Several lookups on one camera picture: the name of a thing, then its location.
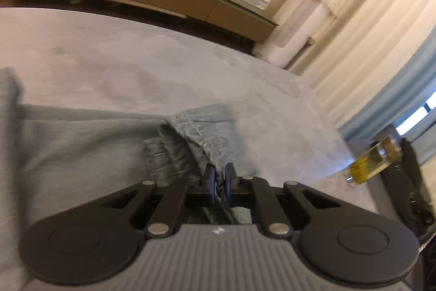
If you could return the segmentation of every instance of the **gray-green cloth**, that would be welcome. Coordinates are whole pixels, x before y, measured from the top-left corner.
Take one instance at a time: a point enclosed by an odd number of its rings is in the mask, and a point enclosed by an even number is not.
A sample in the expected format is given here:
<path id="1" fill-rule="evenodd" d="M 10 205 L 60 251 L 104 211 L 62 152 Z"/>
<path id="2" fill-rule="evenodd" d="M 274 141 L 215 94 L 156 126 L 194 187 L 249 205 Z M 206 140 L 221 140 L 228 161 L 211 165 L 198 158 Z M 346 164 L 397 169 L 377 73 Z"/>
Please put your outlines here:
<path id="1" fill-rule="evenodd" d="M 44 217 L 143 180 L 198 178 L 207 161 L 254 173 L 225 106 L 164 117 L 26 106 L 19 93 L 0 70 L 0 290 L 25 283 L 17 243 Z"/>

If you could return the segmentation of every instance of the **ribbed gray surface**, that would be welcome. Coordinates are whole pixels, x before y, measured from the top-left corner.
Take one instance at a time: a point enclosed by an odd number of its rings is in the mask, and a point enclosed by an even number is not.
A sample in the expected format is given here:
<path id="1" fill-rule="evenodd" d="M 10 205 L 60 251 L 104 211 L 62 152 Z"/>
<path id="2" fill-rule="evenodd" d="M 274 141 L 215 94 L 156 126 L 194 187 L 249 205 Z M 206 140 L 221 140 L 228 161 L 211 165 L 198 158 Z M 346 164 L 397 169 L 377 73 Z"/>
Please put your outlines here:
<path id="1" fill-rule="evenodd" d="M 125 271 L 88 286 L 32 281 L 25 291 L 345 291 L 306 268 L 290 243 L 262 236 L 255 225 L 183 225 L 152 240 Z M 410 291 L 404 283 L 379 288 Z"/>

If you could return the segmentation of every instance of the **window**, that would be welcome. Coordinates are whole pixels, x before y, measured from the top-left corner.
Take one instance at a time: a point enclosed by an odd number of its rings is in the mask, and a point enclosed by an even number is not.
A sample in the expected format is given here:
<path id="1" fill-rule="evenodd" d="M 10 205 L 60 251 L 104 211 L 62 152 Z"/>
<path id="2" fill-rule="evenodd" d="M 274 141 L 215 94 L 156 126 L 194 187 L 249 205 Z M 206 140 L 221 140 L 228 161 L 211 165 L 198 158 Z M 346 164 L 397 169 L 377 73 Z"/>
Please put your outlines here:
<path id="1" fill-rule="evenodd" d="M 426 103 L 411 114 L 400 126 L 397 131 L 400 135 L 404 135 L 410 129 L 415 127 L 430 111 L 436 108 L 436 92 L 426 101 Z"/>

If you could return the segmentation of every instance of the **silver screw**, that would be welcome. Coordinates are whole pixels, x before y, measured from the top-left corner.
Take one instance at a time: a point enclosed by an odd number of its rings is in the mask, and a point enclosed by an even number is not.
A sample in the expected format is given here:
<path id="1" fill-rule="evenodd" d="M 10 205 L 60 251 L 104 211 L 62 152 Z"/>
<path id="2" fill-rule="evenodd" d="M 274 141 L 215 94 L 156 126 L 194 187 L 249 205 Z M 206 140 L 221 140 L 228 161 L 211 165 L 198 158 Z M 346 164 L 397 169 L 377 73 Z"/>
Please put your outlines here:
<path id="1" fill-rule="evenodd" d="M 286 225 L 285 223 L 271 223 L 268 226 L 268 230 L 272 234 L 276 234 L 278 236 L 281 236 L 283 234 L 289 233 L 289 226 Z"/>
<path id="2" fill-rule="evenodd" d="M 169 227 L 165 223 L 152 223 L 147 230 L 154 236 L 161 236 L 169 231 Z"/>

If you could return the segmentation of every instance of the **white logo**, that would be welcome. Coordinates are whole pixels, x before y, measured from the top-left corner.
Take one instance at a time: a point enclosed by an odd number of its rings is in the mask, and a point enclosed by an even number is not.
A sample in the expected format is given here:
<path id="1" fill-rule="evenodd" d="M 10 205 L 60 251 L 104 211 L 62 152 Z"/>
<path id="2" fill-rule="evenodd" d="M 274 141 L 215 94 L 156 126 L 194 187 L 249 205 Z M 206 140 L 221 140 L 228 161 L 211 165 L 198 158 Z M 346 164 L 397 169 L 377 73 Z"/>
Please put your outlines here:
<path id="1" fill-rule="evenodd" d="M 212 232 L 215 234 L 221 234 L 221 233 L 225 232 L 225 229 L 218 227 L 217 229 L 213 229 Z"/>

